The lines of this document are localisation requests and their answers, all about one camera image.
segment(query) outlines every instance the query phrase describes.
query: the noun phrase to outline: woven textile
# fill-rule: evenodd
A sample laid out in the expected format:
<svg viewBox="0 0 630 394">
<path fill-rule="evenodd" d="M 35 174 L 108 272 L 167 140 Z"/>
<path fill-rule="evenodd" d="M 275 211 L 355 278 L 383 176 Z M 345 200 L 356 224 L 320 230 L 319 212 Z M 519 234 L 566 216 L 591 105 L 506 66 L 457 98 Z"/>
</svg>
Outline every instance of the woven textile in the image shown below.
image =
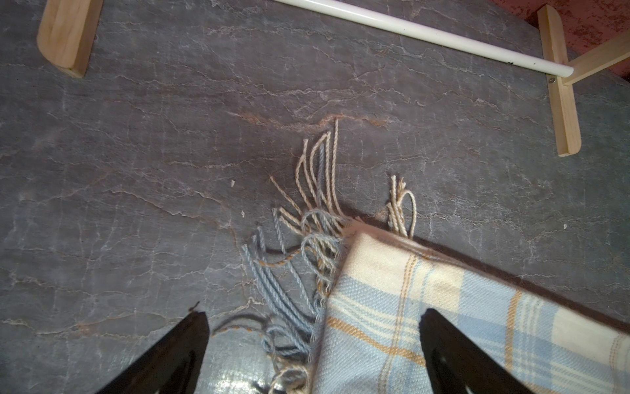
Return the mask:
<svg viewBox="0 0 630 394">
<path fill-rule="evenodd" d="M 534 392 L 630 393 L 626 334 L 410 240 L 364 224 L 352 231 L 314 393 L 431 393 L 418 334 L 427 308 Z"/>
</svg>

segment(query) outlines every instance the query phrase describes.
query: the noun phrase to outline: folded fabric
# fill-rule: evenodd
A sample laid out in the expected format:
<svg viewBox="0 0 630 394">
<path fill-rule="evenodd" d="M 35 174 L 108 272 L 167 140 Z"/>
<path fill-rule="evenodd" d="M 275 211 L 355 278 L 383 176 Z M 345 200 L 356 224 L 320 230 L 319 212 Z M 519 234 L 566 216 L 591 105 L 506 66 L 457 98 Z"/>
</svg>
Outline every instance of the folded fabric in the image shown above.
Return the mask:
<svg viewBox="0 0 630 394">
<path fill-rule="evenodd" d="M 310 152 L 304 140 L 294 174 L 303 204 L 271 177 L 290 206 L 273 210 L 283 257 L 269 257 L 260 228 L 243 246 L 270 311 L 256 329 L 275 369 L 269 393 L 279 386 L 287 393 L 431 393 L 418 332 L 427 308 L 536 393 L 630 393 L 628 335 L 415 243 L 415 198 L 402 179 L 391 177 L 390 231 L 344 214 L 337 145 L 338 120 Z M 285 244 L 286 229 L 299 245 Z M 312 270 L 314 294 L 294 263 Z M 277 269 L 292 274 L 298 298 L 283 289 Z"/>
<path fill-rule="evenodd" d="M 427 308 L 536 393 L 630 392 L 628 335 L 409 239 L 360 223 L 348 231 L 314 393 L 431 393 L 418 335 Z"/>
</svg>

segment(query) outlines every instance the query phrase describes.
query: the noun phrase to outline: red surface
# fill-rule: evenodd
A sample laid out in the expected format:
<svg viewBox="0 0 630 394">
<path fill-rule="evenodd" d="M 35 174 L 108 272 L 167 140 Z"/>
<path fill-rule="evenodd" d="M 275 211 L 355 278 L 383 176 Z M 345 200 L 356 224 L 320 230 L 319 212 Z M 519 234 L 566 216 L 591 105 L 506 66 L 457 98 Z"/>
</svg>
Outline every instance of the red surface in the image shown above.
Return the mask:
<svg viewBox="0 0 630 394">
<path fill-rule="evenodd" d="M 501 8 L 538 26 L 536 12 L 545 4 L 558 10 L 566 46 L 579 54 L 630 30 L 630 0 L 490 0 Z M 630 78 L 630 59 L 609 68 Z"/>
</svg>

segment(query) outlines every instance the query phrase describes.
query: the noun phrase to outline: gray stone floor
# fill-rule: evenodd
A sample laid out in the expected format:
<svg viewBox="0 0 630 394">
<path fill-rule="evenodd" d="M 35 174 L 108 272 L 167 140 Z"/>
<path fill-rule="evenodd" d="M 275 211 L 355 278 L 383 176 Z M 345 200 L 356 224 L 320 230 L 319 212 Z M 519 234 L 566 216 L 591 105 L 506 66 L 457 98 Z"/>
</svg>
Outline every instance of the gray stone floor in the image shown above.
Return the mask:
<svg viewBox="0 0 630 394">
<path fill-rule="evenodd" d="M 485 0 L 350 3 L 541 55 Z M 583 147 L 559 158 L 534 71 L 267 0 L 106 0 L 77 80 L 37 50 L 43 5 L 0 5 L 3 393 L 95 391 L 197 301 L 211 325 L 265 311 L 239 246 L 335 116 L 347 209 L 382 220 L 404 176 L 419 238 L 630 322 L 620 78 L 575 85 Z M 259 341 L 212 338 L 198 392 L 256 392 Z"/>
</svg>

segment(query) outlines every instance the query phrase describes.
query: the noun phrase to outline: white pipe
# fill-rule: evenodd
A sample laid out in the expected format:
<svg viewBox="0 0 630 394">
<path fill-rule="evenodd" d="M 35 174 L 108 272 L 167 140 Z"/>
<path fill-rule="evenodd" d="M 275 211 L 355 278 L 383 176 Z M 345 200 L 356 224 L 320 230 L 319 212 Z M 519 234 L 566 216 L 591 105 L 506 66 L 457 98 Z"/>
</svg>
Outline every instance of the white pipe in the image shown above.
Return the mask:
<svg viewBox="0 0 630 394">
<path fill-rule="evenodd" d="M 352 6 L 336 0 L 276 0 L 280 3 L 310 9 L 322 14 L 361 23 L 388 32 L 406 35 L 444 47 L 461 50 L 469 54 L 487 57 L 500 62 L 514 64 L 527 69 L 544 72 L 550 75 L 568 77 L 573 74 L 573 67 L 564 64 L 538 59 L 534 56 L 514 52 L 513 50 L 495 47 L 456 34 L 443 32 L 428 26 L 419 25 L 404 19 L 381 14 L 369 9 Z"/>
</svg>

